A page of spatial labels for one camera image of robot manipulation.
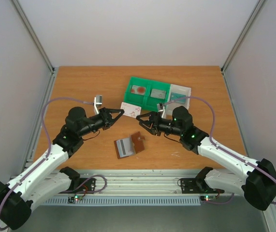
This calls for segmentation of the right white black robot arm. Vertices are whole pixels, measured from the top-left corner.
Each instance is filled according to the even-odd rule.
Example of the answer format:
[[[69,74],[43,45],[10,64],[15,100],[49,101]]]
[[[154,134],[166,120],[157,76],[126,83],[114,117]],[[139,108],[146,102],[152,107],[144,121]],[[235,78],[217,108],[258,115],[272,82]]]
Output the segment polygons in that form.
[[[260,161],[243,156],[212,139],[194,126],[192,115],[179,106],[173,110],[172,119],[164,119],[160,112],[149,112],[136,118],[149,133],[160,136],[179,136],[180,144],[188,151],[215,161],[229,170],[223,173],[210,167],[196,176],[200,191],[221,189],[243,196],[258,210],[265,211],[276,197],[276,170],[267,160]]]

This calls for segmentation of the brown leather card holder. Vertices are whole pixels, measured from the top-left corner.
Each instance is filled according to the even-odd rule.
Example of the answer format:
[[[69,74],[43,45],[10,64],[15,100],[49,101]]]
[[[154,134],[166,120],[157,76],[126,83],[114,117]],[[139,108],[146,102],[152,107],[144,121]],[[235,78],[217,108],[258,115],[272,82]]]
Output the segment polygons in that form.
[[[118,159],[136,155],[145,150],[145,137],[138,131],[129,137],[114,141]]]

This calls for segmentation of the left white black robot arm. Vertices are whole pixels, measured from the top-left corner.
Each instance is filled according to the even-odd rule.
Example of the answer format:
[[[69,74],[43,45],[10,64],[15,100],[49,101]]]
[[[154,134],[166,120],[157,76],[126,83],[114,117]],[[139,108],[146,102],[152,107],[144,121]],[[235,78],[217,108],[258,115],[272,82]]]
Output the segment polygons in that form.
[[[72,108],[48,149],[19,176],[6,184],[0,182],[0,231],[20,228],[35,207],[51,196],[78,191],[81,181],[71,171],[60,173],[54,185],[44,179],[83,145],[84,135],[109,129],[123,114],[122,109],[102,108],[87,117],[84,108]]]

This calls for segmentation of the white card with pink marks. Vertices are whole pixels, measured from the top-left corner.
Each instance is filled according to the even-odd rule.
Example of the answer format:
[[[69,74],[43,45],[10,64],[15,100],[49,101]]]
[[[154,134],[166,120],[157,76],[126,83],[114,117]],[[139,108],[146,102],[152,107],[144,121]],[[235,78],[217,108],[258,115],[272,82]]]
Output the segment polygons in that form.
[[[133,105],[130,103],[122,102],[121,107],[122,110],[124,110],[124,116],[136,118],[141,114],[142,108],[137,105]]]

